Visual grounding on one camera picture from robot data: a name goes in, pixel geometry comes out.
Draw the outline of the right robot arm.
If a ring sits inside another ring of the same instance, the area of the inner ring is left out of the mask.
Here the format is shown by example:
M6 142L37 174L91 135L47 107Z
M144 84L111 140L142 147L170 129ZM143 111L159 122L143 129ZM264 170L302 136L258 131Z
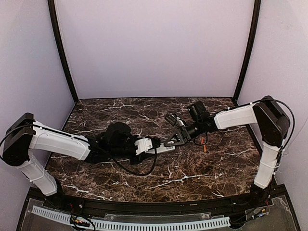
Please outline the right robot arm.
M176 126L176 130L164 141L164 146L183 146L203 133L257 124L262 136L263 149L251 189L265 190L279 167L282 154L295 129L294 115L288 116L280 107L284 104L271 96L265 96L254 102L210 114L204 104L197 101L187 108L194 120L193 124L187 125L175 114L166 115L166 121Z

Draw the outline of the white remote control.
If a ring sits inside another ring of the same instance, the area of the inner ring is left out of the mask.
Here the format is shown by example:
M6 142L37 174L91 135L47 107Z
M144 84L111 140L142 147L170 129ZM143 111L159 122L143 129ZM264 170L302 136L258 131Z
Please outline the white remote control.
M165 147L163 144L160 145L158 148L152 148L146 152L146 154L160 154L160 153L166 153L170 151L174 151L175 146Z

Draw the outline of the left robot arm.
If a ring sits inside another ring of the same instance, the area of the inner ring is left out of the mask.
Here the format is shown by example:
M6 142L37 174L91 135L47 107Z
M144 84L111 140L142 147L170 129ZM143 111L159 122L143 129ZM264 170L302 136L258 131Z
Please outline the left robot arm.
M0 144L3 146L1 159L19 169L45 196L58 193L60 186L34 157L34 149L96 164L116 156L134 158L153 147L149 138L131 135L130 127L123 123L111 124L98 138L90 138L46 127L31 113L20 117L7 130Z

